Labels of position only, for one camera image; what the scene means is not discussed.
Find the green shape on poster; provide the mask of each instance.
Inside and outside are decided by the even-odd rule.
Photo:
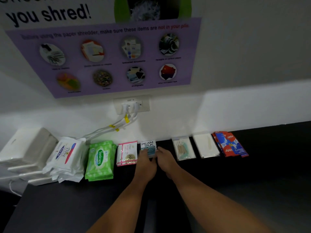
[[[191,12],[191,0],[180,0],[178,19],[191,18]]]
[[[129,22],[131,18],[127,0],[115,0],[115,21]]]

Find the forearm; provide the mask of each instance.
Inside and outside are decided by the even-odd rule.
[[[133,179],[87,233],[133,233],[146,185]]]
[[[172,180],[195,219],[207,232],[270,232],[240,204],[175,167]]]

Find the person's left hand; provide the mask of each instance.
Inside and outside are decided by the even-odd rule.
[[[134,181],[147,185],[156,174],[156,157],[152,161],[148,158],[148,149],[141,150],[137,159]]]

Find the yellow tape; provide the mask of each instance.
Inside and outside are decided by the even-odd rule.
[[[129,119],[128,119],[128,117],[127,117],[127,114],[125,115],[124,119],[125,119],[125,122],[126,122],[126,123],[129,123],[129,122],[130,122]]]
[[[116,126],[114,126],[114,125],[109,125],[110,127],[112,127],[112,128],[115,128]],[[118,128],[116,129],[116,131],[118,132],[118,131],[120,131]]]

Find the person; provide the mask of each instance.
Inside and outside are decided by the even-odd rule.
[[[155,156],[159,167],[173,180],[188,209],[206,232],[271,232],[246,208],[182,169],[168,150],[158,147]],[[156,158],[150,161],[147,150],[140,151],[132,182],[87,233],[133,233],[143,192],[156,170]]]

